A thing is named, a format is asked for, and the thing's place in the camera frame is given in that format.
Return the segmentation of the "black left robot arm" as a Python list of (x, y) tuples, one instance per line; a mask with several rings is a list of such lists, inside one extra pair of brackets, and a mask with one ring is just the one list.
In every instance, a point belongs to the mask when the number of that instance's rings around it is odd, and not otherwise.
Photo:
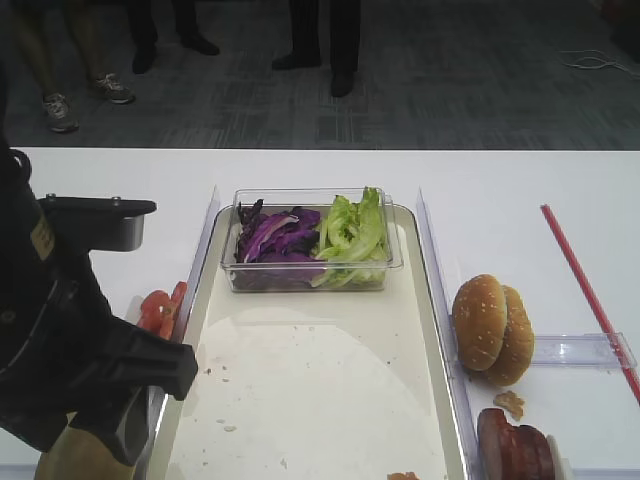
[(1, 425), (46, 452), (67, 427), (133, 464), (148, 439), (147, 391), (184, 399), (192, 347), (116, 317), (93, 250), (128, 252), (156, 205), (119, 198), (37, 198), (29, 158), (1, 148)]

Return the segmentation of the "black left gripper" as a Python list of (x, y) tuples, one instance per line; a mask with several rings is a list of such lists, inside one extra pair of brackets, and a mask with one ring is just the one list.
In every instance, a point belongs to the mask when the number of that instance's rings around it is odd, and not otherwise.
[(190, 345), (112, 315), (88, 253), (41, 258), (30, 239), (2, 235), (1, 427), (49, 450), (74, 417), (72, 428), (134, 466), (149, 438), (142, 386), (183, 401), (198, 364)]

